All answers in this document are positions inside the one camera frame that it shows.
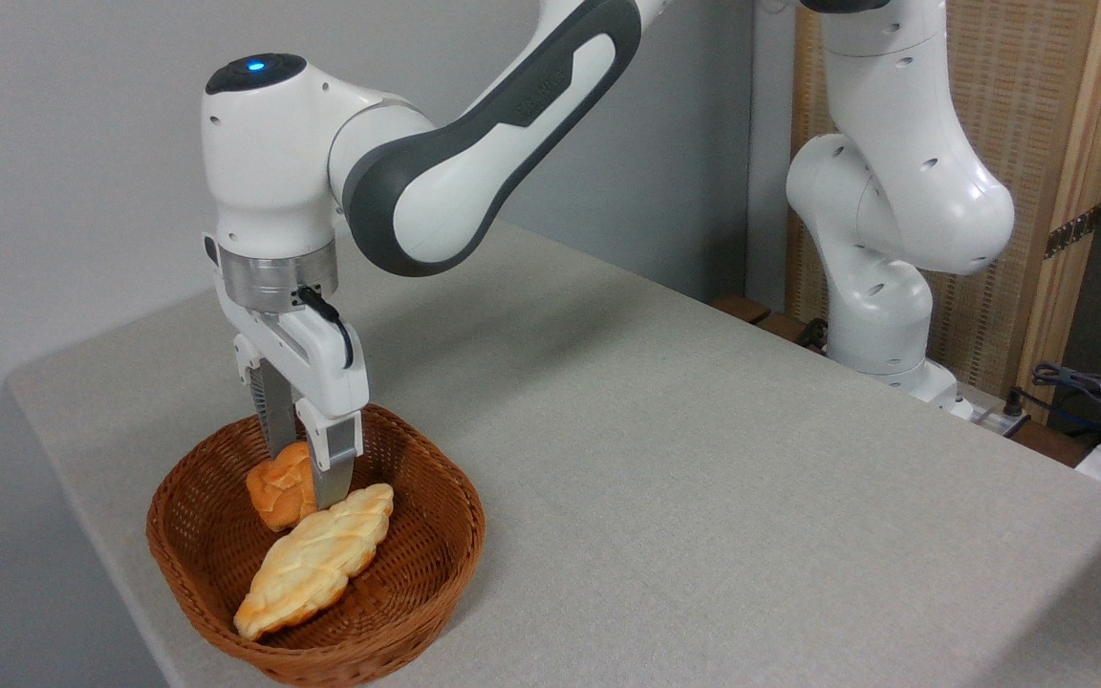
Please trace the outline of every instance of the table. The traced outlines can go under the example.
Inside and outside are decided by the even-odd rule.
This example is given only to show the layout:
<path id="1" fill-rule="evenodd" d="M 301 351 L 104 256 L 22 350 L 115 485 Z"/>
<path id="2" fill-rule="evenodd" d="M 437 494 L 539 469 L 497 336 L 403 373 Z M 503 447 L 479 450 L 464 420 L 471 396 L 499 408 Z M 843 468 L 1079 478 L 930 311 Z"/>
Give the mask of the table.
<path id="1" fill-rule="evenodd" d="M 445 634 L 377 685 L 1101 685 L 1101 484 L 768 332 L 497 223 L 397 279 L 339 244 L 373 401 L 489 520 Z M 271 685 L 200 640 L 150 496 L 249 415 L 210 293 L 11 392 L 172 685 Z"/>

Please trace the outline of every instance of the wicker basket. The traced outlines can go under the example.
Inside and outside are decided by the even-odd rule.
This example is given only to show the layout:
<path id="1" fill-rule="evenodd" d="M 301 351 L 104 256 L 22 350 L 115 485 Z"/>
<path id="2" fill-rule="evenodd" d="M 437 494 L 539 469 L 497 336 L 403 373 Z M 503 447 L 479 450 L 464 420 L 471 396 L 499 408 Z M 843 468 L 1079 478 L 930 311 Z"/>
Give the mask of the wicker basket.
<path id="1" fill-rule="evenodd" d="M 232 626 L 279 539 L 244 489 L 244 474 L 270 458 L 258 419 L 240 419 L 201 440 L 150 506 L 152 556 L 189 623 L 216 648 L 283 684 L 359 685 L 414 660 L 449 621 L 482 553 L 482 506 L 461 470 L 380 406 L 363 409 L 363 430 L 351 489 L 393 484 L 389 535 L 337 604 L 261 643 Z"/>

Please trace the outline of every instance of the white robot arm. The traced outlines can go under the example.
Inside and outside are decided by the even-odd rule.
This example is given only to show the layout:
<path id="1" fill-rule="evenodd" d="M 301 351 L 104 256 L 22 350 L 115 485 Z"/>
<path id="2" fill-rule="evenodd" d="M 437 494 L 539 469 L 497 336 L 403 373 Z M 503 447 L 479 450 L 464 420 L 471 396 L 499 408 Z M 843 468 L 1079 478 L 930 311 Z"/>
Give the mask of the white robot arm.
<path id="1" fill-rule="evenodd" d="M 465 260 L 509 193 L 602 97 L 669 0 L 543 0 L 528 47 L 458 120 L 434 127 L 401 97 L 339 81 L 296 55 L 231 62 L 201 103 L 219 219 L 214 282 L 275 454 L 308 432 L 318 504 L 341 500 L 368 402 L 359 336 L 337 288 L 333 217 L 402 275 Z"/>
<path id="2" fill-rule="evenodd" d="M 842 133 L 800 149 L 787 198 L 822 258 L 827 353 L 966 415 L 953 375 L 925 358 L 931 293 L 917 269 L 983 269 L 1009 243 L 1014 209 L 953 112 L 946 6 L 890 0 L 827 14 L 822 47 Z"/>

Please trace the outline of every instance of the black cable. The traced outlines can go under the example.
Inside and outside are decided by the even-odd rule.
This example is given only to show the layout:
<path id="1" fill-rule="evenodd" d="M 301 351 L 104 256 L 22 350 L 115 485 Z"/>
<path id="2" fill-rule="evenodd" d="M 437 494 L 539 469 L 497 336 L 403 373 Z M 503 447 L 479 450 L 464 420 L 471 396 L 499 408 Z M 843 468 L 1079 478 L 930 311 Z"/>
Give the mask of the black cable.
<path id="1" fill-rule="evenodd" d="M 1054 406 L 1053 404 L 1048 404 L 1048 402 L 1045 402 L 1045 401 L 1040 400 L 1038 396 L 1031 395 L 1031 393 L 1026 392 L 1025 389 L 1013 387 L 1013 391 L 1017 392 L 1018 395 L 1022 395 L 1028 402 L 1032 402 L 1032 404 L 1035 404 L 1036 406 L 1039 406 L 1043 409 L 1051 411 L 1051 413 L 1054 413 L 1054 414 L 1056 414 L 1056 415 L 1058 415 L 1060 417 L 1066 417 L 1067 419 L 1071 419 L 1071 422 L 1077 423 L 1079 425 L 1083 425 L 1083 426 L 1087 426 L 1087 427 L 1097 428 L 1097 430 L 1101 430 L 1101 422 L 1098 422 L 1097 419 L 1091 419 L 1091 418 L 1082 417 L 1082 416 L 1076 416 L 1073 414 L 1067 413 L 1067 411 L 1065 411 L 1065 409 L 1058 409 L 1057 406 Z"/>
<path id="2" fill-rule="evenodd" d="M 314 313 L 337 326 L 337 330 L 342 335 L 342 347 L 346 349 L 346 365 L 342 365 L 342 369 L 349 369 L 355 362 L 355 349 L 351 348 L 351 336 L 346 331 L 346 326 L 342 325 L 342 318 L 337 314 L 337 308 L 330 306 L 315 288 L 309 286 L 296 288 L 296 296 L 301 297 L 306 306 L 314 309 Z"/>

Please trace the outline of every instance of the bread loaf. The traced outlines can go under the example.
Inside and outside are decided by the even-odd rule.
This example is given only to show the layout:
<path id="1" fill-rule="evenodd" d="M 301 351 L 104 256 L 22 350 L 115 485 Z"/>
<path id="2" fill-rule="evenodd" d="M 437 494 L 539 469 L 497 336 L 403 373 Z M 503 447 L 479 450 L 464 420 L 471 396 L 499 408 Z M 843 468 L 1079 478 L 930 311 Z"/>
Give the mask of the bread loaf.
<path id="1" fill-rule="evenodd" d="M 266 527 L 277 533 L 317 511 L 314 467 L 308 441 L 296 441 L 271 461 L 259 462 L 244 476 L 253 509 Z"/>
<path id="2" fill-rule="evenodd" d="M 389 533 L 394 491 L 383 482 L 356 489 L 330 509 L 305 517 L 266 553 L 249 596 L 236 611 L 246 641 L 308 620 L 338 601 L 351 576 L 375 556 Z"/>

